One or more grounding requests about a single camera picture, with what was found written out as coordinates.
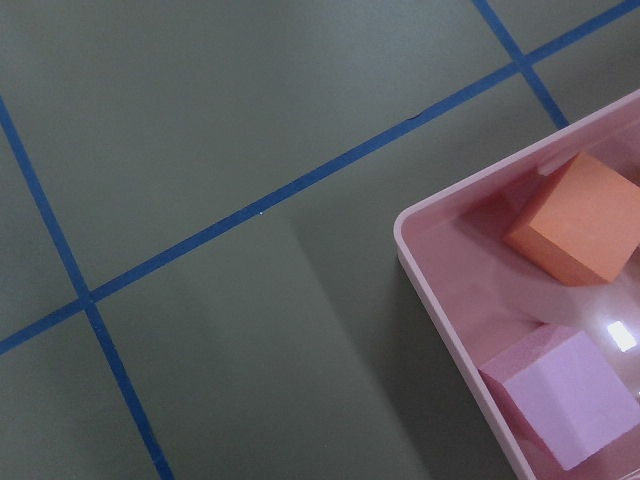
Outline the orange foam cube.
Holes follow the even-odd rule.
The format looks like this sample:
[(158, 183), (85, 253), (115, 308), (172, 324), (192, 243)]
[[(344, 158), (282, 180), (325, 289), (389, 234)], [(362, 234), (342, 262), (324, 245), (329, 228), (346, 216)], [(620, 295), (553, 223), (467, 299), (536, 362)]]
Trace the orange foam cube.
[(611, 283), (639, 246), (639, 186), (579, 153), (545, 179), (503, 241), (564, 285)]

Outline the pink foam cube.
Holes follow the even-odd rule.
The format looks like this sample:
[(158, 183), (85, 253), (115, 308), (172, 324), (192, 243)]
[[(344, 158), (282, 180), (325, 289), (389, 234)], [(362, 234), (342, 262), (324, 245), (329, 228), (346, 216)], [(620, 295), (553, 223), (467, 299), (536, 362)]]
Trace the pink foam cube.
[(544, 324), (479, 367), (503, 415), (564, 471), (639, 425), (639, 404), (582, 330)]

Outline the pink plastic bin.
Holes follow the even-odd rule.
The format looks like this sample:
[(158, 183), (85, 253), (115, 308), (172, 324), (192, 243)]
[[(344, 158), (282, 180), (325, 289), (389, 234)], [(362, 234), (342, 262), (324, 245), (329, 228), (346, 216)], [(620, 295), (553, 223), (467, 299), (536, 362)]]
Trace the pink plastic bin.
[(639, 332), (639, 260), (608, 285), (567, 287), (502, 238), (544, 178), (585, 151), (631, 181), (639, 178), (639, 96), (630, 93), (576, 123), (402, 211), (393, 235), (400, 264), (520, 479), (635, 479), (639, 433), (631, 430), (571, 470), (507, 423), (480, 366), (539, 323), (586, 330), (632, 392), (639, 351), (608, 332)]

